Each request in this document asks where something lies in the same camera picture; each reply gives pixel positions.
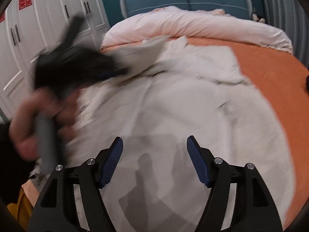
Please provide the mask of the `person's left hand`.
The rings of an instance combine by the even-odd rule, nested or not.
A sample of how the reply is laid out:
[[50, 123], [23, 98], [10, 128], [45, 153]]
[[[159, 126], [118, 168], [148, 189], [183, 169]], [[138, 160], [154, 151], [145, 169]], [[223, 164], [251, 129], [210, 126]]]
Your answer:
[[61, 138], [74, 139], [79, 96], [80, 90], [75, 90], [65, 100], [59, 100], [48, 88], [40, 88], [21, 103], [10, 124], [9, 136], [22, 159], [35, 161], [39, 158], [36, 126], [41, 114], [56, 118], [62, 126], [58, 131]]

